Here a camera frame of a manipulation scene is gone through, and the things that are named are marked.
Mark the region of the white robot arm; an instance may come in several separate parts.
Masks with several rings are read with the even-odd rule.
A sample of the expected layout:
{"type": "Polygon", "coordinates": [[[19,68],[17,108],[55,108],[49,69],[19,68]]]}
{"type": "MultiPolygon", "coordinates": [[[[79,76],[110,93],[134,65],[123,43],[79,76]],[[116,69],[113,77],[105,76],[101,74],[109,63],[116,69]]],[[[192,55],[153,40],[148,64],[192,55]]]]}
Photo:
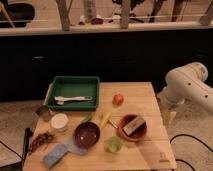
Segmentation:
{"type": "Polygon", "coordinates": [[[174,68],[166,74],[166,86],[157,94],[165,126],[176,116],[174,108],[185,100],[193,101],[213,115],[213,88],[205,84],[207,78],[208,70],[200,62],[174,68]]]}

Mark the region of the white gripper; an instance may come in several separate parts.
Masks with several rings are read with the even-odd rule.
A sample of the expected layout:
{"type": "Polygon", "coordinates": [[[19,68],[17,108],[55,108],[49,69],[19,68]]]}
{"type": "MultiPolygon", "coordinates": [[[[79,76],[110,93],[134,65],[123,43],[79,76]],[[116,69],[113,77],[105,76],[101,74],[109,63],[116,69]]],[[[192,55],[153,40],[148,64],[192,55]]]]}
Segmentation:
{"type": "Polygon", "coordinates": [[[174,110],[175,105],[167,103],[163,100],[160,101],[160,111],[163,119],[163,124],[169,126],[176,116],[176,111],[174,110]]]}

